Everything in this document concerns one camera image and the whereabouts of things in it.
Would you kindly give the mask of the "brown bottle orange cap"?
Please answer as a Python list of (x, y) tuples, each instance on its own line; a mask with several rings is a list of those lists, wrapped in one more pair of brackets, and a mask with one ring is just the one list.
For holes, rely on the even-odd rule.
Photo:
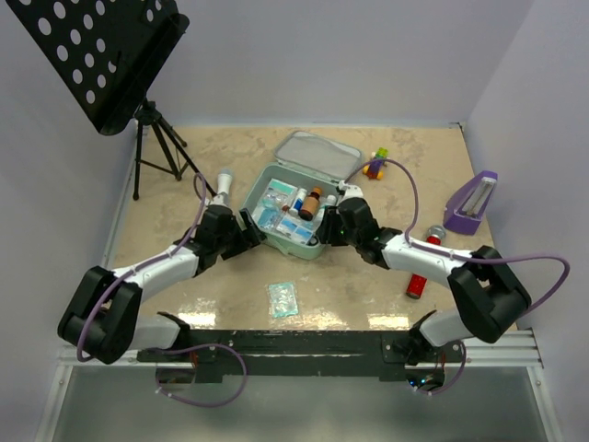
[(319, 187), (314, 187), (303, 201), (298, 215), (305, 221), (311, 221), (318, 211), (320, 197), (322, 190)]

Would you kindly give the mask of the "teal header small packet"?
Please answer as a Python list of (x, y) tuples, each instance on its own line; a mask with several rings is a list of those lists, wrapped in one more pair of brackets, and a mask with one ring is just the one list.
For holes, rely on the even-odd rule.
[(295, 191), (295, 186), (281, 180), (271, 179), (260, 201), (264, 207), (282, 209)]

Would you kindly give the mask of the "mint green medicine case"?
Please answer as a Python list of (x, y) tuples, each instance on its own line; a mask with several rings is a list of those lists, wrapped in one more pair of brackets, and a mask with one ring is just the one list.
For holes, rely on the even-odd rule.
[[(257, 207), (263, 206), (260, 199), (270, 180), (276, 179), (296, 187), (296, 191), (286, 203), (290, 207), (299, 188), (305, 188), (309, 194), (314, 187), (319, 187), (322, 190), (319, 211), (328, 195), (337, 197), (337, 184), (349, 177), (363, 161), (363, 154), (355, 147), (319, 135), (295, 131), (278, 144), (274, 151), (274, 161), (267, 164), (257, 177), (243, 207), (253, 215)], [(283, 212), (282, 219), (284, 217), (296, 220), (301, 225), (312, 229), (315, 236), (322, 216), (316, 212), (311, 221), (305, 221), (299, 215), (292, 216), (289, 212)], [(316, 246), (294, 243), (279, 234), (276, 228), (271, 232), (263, 232), (269, 246), (303, 260), (316, 259), (324, 248), (320, 243)]]

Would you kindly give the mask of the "green dotted plaster packet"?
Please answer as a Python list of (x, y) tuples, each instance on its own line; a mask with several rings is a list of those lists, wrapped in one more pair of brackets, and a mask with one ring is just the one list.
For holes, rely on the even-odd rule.
[(268, 285), (271, 315), (275, 319), (287, 318), (298, 314), (295, 284), (283, 282)]

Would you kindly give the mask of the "large blue mask packet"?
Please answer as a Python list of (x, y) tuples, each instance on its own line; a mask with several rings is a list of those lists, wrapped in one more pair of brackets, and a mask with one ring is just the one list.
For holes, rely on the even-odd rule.
[(280, 223), (283, 216), (275, 207), (257, 207), (253, 212), (253, 220), (260, 230), (271, 232)]

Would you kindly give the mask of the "blue white swab packet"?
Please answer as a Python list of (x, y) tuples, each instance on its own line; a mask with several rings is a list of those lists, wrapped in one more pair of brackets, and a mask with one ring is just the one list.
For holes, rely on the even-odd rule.
[(276, 227), (276, 231), (289, 238), (292, 242), (306, 245), (314, 236), (312, 229), (309, 229), (296, 220), (284, 217)]

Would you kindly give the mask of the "white green label bottle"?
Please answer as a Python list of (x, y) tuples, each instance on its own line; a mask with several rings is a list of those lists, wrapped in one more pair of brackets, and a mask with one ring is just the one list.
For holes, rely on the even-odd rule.
[(325, 214), (326, 209), (330, 206), (333, 206), (336, 202), (337, 202), (337, 197), (335, 195), (328, 195), (326, 197), (325, 201), (323, 202), (323, 204), (321, 205), (321, 207), (318, 211), (318, 215), (323, 216)]

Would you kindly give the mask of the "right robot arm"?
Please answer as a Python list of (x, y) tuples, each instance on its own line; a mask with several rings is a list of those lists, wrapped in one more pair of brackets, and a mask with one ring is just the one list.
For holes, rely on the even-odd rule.
[(451, 291), (454, 309), (431, 312), (410, 329), (410, 351), (422, 362), (458, 340), (495, 343), (531, 306), (530, 295), (496, 249), (452, 252), (411, 241), (398, 229), (379, 226), (363, 198), (326, 208), (318, 239), (353, 247), (369, 264), (417, 274)]

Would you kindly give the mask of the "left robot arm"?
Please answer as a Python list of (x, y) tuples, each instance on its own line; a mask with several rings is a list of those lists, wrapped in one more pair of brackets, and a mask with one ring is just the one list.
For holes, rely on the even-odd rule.
[(95, 358), (112, 364), (128, 350), (152, 349), (170, 361), (180, 361), (191, 349), (188, 324), (167, 313), (140, 318), (141, 304), (200, 275), (219, 258), (226, 261), (265, 239), (248, 210), (234, 215), (224, 205), (210, 205), (198, 225), (155, 257), (115, 270), (89, 269), (59, 322), (57, 334), (76, 347), (82, 362)]

